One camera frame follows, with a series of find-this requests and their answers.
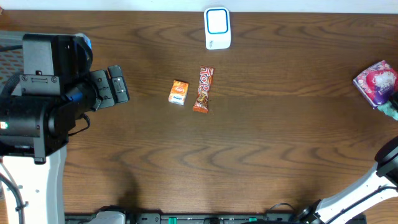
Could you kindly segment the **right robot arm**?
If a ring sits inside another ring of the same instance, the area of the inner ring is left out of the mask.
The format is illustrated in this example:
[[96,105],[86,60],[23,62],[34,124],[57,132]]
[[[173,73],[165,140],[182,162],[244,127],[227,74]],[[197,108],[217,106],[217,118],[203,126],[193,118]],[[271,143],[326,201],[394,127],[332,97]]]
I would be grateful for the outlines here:
[[377,203],[397,197],[397,138],[375,155],[376,163],[340,193],[316,201],[295,219],[301,223],[347,223]]

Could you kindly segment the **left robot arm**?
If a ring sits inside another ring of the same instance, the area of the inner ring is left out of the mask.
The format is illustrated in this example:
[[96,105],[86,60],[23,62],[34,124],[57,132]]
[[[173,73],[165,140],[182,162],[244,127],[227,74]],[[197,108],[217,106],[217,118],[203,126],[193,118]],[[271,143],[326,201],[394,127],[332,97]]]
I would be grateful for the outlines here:
[[91,71],[83,34],[25,34],[23,69],[1,92],[1,183],[9,223],[64,223],[69,138],[90,111],[124,103],[119,66]]

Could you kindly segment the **teal snack packet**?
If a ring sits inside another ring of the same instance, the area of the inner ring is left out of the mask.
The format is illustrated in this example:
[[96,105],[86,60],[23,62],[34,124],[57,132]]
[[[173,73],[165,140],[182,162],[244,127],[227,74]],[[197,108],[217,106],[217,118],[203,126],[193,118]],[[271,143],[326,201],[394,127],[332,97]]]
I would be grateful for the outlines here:
[[398,120],[398,112],[393,107],[393,105],[392,105],[392,103],[390,101],[388,101],[388,102],[386,102],[386,103],[384,103],[382,105],[379,105],[377,107],[377,109],[380,112],[383,112],[386,116],[389,116],[389,117],[393,118],[396,121]]

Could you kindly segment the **orange Top chocolate bar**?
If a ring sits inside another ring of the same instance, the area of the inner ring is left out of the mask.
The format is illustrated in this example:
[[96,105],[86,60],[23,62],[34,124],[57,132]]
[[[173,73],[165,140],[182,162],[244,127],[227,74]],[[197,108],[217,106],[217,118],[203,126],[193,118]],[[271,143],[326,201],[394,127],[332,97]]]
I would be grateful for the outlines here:
[[208,99],[211,86],[213,85],[213,67],[201,66],[200,67],[200,81],[197,91],[197,98],[193,105],[193,111],[207,113],[208,112]]

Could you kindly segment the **red purple snack packet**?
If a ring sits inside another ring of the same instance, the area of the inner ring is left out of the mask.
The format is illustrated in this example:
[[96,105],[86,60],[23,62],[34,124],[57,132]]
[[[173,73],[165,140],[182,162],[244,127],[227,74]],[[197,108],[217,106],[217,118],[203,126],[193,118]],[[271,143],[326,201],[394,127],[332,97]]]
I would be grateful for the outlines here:
[[371,65],[353,79],[366,101],[377,109],[397,91],[397,72],[385,61]]

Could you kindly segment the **small orange box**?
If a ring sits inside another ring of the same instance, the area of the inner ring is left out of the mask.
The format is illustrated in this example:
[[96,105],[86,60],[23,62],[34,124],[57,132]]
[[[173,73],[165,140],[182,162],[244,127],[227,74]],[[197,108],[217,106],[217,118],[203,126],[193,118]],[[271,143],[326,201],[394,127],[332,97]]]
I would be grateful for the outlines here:
[[169,94],[169,102],[177,105],[184,105],[187,97],[189,84],[174,80]]

